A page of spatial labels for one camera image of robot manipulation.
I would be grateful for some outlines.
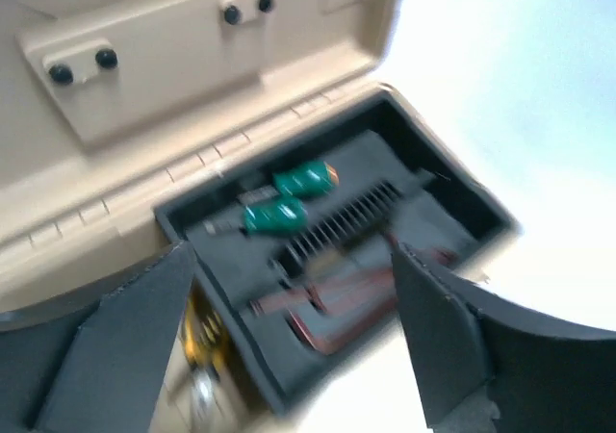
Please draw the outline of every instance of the toolbox hinge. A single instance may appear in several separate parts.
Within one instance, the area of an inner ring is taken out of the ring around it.
[[[0,271],[10,269],[15,263],[22,264],[57,242],[80,234],[86,235],[93,225],[101,222],[113,223],[116,216],[124,214],[135,205],[141,208],[145,205],[151,210],[164,199],[213,177],[222,177],[227,168],[276,145],[291,133],[314,125],[306,118],[342,102],[367,83],[366,78],[355,79],[298,101],[290,108],[248,126],[239,133],[209,144],[129,185],[111,190],[76,210],[64,213],[37,229],[4,243],[0,246]]]

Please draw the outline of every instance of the green screwdriver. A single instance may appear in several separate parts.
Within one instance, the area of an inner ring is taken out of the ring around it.
[[[293,233],[306,226],[306,222],[306,211],[300,200],[280,197],[267,204],[244,207],[242,216],[237,220],[206,220],[203,225],[214,236],[238,230],[248,234]]]
[[[313,197],[332,191],[340,183],[338,173],[322,161],[307,162],[293,170],[273,175],[273,185],[240,194],[243,205],[251,205],[277,195]]]

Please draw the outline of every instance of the toolbox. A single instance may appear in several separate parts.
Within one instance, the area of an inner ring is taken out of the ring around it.
[[[0,0],[0,312],[187,242],[196,282],[282,416],[396,312],[323,352],[287,314],[255,313],[255,297],[306,275],[387,266],[374,229],[385,220],[401,242],[446,249],[449,267],[475,277],[516,222],[396,86],[368,75],[386,55],[398,3]],[[302,200],[304,229],[207,232],[206,220],[240,216],[242,193],[313,161],[339,181]],[[314,309],[300,314],[315,332],[332,330]]]

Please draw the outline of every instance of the black tray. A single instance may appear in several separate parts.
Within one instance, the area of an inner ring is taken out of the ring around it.
[[[516,228],[506,210],[449,161],[385,92],[159,207],[156,216],[169,240],[192,243],[198,261],[197,279],[277,415],[296,406],[395,316],[384,318],[345,350],[320,355],[297,340],[284,313],[256,318],[246,307],[249,299],[283,287],[279,270],[272,267],[270,259],[285,239],[248,238],[241,233],[210,237],[206,233],[204,219],[239,213],[239,193],[268,183],[275,171],[313,159],[334,166],[341,185],[330,195],[307,202],[311,223],[383,179],[404,191],[413,186],[414,174],[424,168],[437,178],[426,191],[404,200],[392,218],[401,241],[419,249],[437,246],[452,250],[458,257],[456,267]],[[367,236],[330,272],[351,272],[389,262],[386,243],[378,236]]]

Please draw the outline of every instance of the green handle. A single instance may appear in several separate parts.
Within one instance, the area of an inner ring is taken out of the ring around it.
[[[301,201],[293,197],[281,197],[269,204],[244,209],[244,229],[248,233],[288,233],[306,225],[306,212]]]
[[[286,173],[273,175],[273,184],[282,195],[322,195],[338,186],[338,174],[325,162],[308,162]]]

